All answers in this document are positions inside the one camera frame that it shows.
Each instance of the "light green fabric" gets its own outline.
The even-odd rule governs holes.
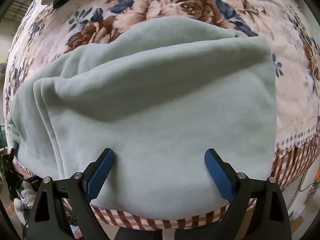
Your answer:
[[[92,204],[150,219],[220,208],[227,202],[204,165],[208,148],[254,179],[265,179],[274,159],[268,43],[237,36],[164,17],[62,55],[12,102],[19,161],[41,177],[64,179],[109,147],[116,162]]]

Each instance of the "white glove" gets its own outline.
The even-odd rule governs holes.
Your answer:
[[[32,185],[27,181],[23,181],[21,186],[24,188],[24,190],[21,192],[23,199],[21,201],[20,199],[15,198],[13,201],[13,205],[17,217],[19,218],[21,223],[25,225],[26,221],[23,216],[23,205],[32,209],[37,192],[33,190]]]

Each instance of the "person's leg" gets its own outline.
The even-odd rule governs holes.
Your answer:
[[[143,231],[120,227],[115,240],[162,240],[162,230]]]
[[[214,222],[193,229],[177,229],[174,240],[211,240],[219,228],[220,222]]]

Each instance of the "floor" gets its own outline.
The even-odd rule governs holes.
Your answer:
[[[314,39],[316,40],[316,42],[318,42],[320,44],[320,27],[319,27],[317,21],[315,20],[315,18],[313,17],[312,13],[310,12],[307,5],[303,2],[303,0],[296,0],[296,1],[300,5],[305,17],[307,18],[307,20],[310,24],[311,33],[312,33]],[[0,91],[3,90],[3,84],[4,84],[4,79],[2,78],[2,79],[0,79]],[[0,123],[3,123],[4,122],[4,115],[3,115],[2,100],[0,100],[0,102],[1,102]],[[308,170],[307,174],[305,175],[305,178],[304,178],[303,183],[301,185],[302,189],[304,189],[307,185],[309,185],[313,182],[314,175],[315,175],[317,169],[319,168],[319,165],[320,165],[320,157],[317,158],[317,160],[314,162],[314,164],[311,166],[311,168]],[[293,210],[297,210],[298,206],[303,205],[305,198],[308,194],[308,190],[306,190],[305,192],[299,192],[296,195],[301,178],[302,178],[302,175],[299,178],[297,178],[296,181],[294,181],[292,184],[290,184],[283,192],[287,206],[289,206],[291,203],[291,207],[289,208],[289,212],[288,212],[289,214],[291,214]],[[3,202],[5,207],[10,204],[6,184],[3,185],[3,190],[2,190],[2,193],[0,194],[0,199]],[[320,209],[320,191],[318,190],[318,191],[316,191],[315,195],[305,204],[305,210],[303,212],[304,222],[293,233],[292,240],[299,240],[301,238],[301,236],[304,234],[304,232],[307,230],[307,228],[312,223],[312,221],[315,218],[319,209]],[[18,234],[21,236],[22,235],[21,223],[20,223],[17,215],[15,214],[15,212],[10,215],[10,220],[12,221],[13,225],[15,226]],[[102,227],[107,232],[109,238],[111,240],[114,240],[114,237],[118,231],[118,227],[110,226],[107,224],[102,224]],[[165,229],[163,231],[163,236],[164,236],[164,240],[173,240],[174,229]]]

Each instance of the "white wall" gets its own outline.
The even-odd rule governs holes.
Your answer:
[[[12,34],[19,24],[5,18],[0,22],[0,62],[5,62],[13,41]]]

